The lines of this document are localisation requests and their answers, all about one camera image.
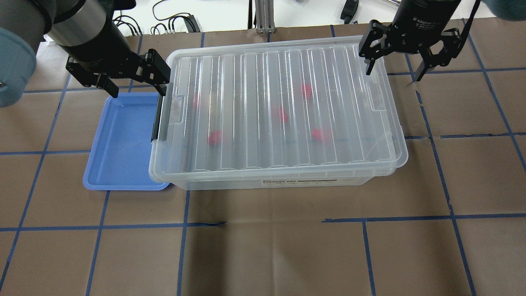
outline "box handle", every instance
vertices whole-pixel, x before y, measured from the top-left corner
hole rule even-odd
[[[154,128],[151,132],[151,141],[166,141],[166,134],[168,133],[168,122],[170,116],[171,107],[171,96],[161,96],[159,94],[157,98],[157,111],[155,114]]]

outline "clear plastic storage box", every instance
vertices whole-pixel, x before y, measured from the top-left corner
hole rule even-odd
[[[361,185],[408,158],[360,36],[177,50],[149,173],[186,190]]]

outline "cable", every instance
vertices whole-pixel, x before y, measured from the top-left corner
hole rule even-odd
[[[151,35],[155,35],[155,30],[157,30],[157,32],[159,32],[159,35],[161,34],[161,32],[159,31],[159,29],[157,27],[151,27],[150,28],[150,34]]]
[[[131,31],[131,35],[132,35],[132,36],[139,35],[139,33],[137,32],[137,29],[135,29],[135,26],[134,26],[134,25],[132,25],[132,24],[130,24],[130,23],[126,23],[126,22],[124,22],[124,21],[122,21],[122,20],[120,20],[120,19],[116,20],[116,22],[118,22],[118,23],[117,23],[117,28],[118,28],[119,26],[121,26],[121,25],[127,25],[128,28],[129,28],[130,31]]]
[[[477,13],[477,10],[479,9],[479,5],[480,5],[480,0],[475,0],[475,3],[473,4],[473,9],[471,10],[469,19],[464,25],[464,28],[462,29],[462,33],[460,33],[460,44],[453,58],[456,58],[460,54],[460,51],[462,50],[462,48],[464,47],[464,44],[466,43],[466,40],[468,39],[469,29],[471,28],[471,24],[473,23],[475,14]]]
[[[166,28],[165,24],[159,23],[159,24],[155,25],[154,27],[150,28],[150,33],[152,35],[155,35],[155,30],[157,30],[157,32],[159,32],[159,35],[161,34],[161,32],[159,31],[159,28],[157,28],[158,26],[163,26],[163,28],[165,29],[165,32],[168,33],[168,29]]]
[[[173,16],[172,18],[170,18],[168,20],[168,28],[170,28],[170,21],[171,21],[171,29],[173,29],[175,31],[175,20],[178,18],[178,17],[181,17],[186,23],[188,23],[190,25],[190,27],[192,27],[192,31],[197,32],[194,24],[192,23],[192,21],[186,17],[186,16],[183,16],[183,15],[176,15],[176,16]]]
[[[178,13],[178,14],[174,14],[174,15],[172,15],[172,16],[168,16],[168,17],[166,17],[166,18],[158,18],[158,17],[155,15],[155,6],[157,6],[159,3],[164,2],[164,1],[166,1],[166,0],[161,0],[161,1],[157,2],[157,3],[155,3],[155,4],[151,7],[151,13],[154,15],[154,18],[155,18],[156,20],[158,20],[158,21],[165,21],[165,20],[167,20],[167,19],[171,19],[172,17],[177,16],[177,15],[180,15],[180,14],[188,14],[188,15],[190,15],[190,14],[187,13],[187,12],[180,12],[180,13]]]
[[[142,35],[143,34],[143,31],[140,30],[140,26],[139,26],[139,23],[131,16],[129,15],[121,15],[121,16],[117,16],[115,19],[113,19],[113,21],[122,21],[121,18],[123,17],[127,17],[127,18],[130,18],[132,21],[135,22],[135,24],[137,25],[137,29],[139,29],[139,33]]]

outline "metal stand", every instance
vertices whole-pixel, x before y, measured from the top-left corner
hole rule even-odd
[[[256,31],[274,33],[274,0],[254,0],[256,3]]]

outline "blue tray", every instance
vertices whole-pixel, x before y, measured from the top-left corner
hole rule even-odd
[[[157,95],[121,93],[106,100],[84,173],[86,188],[161,190],[168,186],[152,181],[148,174]]]

